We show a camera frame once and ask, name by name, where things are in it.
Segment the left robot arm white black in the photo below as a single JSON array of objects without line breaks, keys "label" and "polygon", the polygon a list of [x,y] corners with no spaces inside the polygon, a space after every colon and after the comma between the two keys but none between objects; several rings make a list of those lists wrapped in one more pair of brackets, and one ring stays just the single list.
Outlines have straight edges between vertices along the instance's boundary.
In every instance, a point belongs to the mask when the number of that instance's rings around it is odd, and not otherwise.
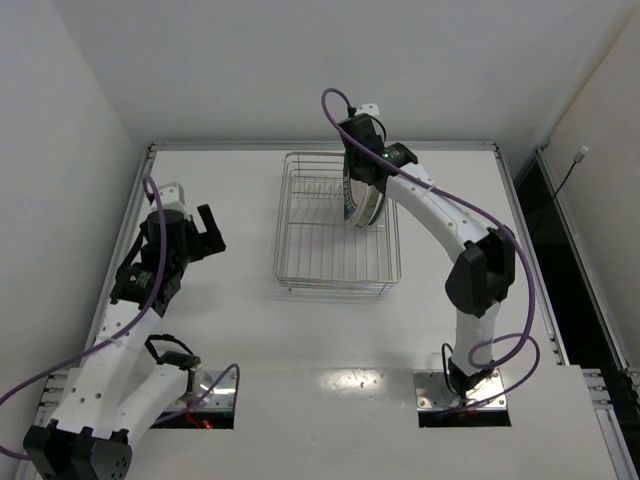
[{"label": "left robot arm white black", "polygon": [[123,479],[132,452],[162,413],[199,394],[198,356],[168,350],[131,393],[125,391],[189,264],[225,250],[208,205],[197,208],[199,231],[179,202],[153,209],[118,267],[104,311],[98,348],[77,371],[44,426],[33,425],[23,448],[43,479]]}]

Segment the green red rimmed plate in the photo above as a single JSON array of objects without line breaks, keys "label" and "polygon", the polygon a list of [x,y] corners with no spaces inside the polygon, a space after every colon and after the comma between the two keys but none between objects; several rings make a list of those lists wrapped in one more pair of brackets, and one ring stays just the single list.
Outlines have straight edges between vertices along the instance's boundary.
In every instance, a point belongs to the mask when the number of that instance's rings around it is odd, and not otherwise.
[{"label": "green red rimmed plate", "polygon": [[346,225],[349,227],[360,227],[359,222],[362,216],[362,212],[370,195],[370,191],[373,189],[373,187],[354,180],[351,180],[351,187],[353,200],[357,204],[357,209],[355,212],[355,221],[353,222],[353,224]]},{"label": "green red rimmed plate", "polygon": [[355,221],[357,204],[353,200],[350,174],[350,158],[347,153],[343,156],[342,169],[342,191],[343,191],[343,216],[347,225],[352,225]]}]

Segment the small blue patterned plate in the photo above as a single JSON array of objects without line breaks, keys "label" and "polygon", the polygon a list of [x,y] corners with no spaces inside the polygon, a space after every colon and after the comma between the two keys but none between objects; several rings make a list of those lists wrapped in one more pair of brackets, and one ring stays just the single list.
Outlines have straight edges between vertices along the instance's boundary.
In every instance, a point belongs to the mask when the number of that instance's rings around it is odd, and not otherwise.
[{"label": "small blue patterned plate", "polygon": [[383,199],[382,199],[382,203],[381,203],[381,210],[380,210],[380,222],[384,223],[386,222],[385,215],[386,215],[386,210],[387,210],[387,206],[389,203],[389,199],[386,195],[383,195]]}]

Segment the white plate with grey rim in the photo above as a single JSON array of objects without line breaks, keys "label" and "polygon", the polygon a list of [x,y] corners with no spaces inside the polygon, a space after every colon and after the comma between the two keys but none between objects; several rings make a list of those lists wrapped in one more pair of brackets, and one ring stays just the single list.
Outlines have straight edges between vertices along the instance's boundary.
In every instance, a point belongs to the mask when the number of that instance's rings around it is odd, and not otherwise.
[{"label": "white plate with grey rim", "polygon": [[359,226],[361,228],[365,228],[374,225],[381,215],[382,210],[385,207],[385,203],[386,196],[383,193],[379,192],[377,189],[373,188],[370,191],[370,195],[362,212]]}]

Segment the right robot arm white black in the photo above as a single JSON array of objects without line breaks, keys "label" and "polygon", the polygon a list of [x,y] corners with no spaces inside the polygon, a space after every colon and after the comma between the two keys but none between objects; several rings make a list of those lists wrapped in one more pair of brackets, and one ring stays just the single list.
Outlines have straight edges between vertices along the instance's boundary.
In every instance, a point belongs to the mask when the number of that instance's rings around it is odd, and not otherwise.
[{"label": "right robot arm white black", "polygon": [[400,169],[380,165],[343,139],[344,183],[364,184],[365,206],[350,200],[358,213],[355,223],[365,226],[378,214],[374,202],[391,199],[404,207],[440,243],[453,263],[445,292],[456,308],[455,345],[448,360],[448,387],[464,398],[488,378],[493,368],[492,342],[496,317],[515,280],[515,249],[507,236],[477,220],[453,201],[435,193],[417,156],[401,143],[386,146],[375,131],[377,120],[367,113],[350,112],[339,126],[368,150]]}]

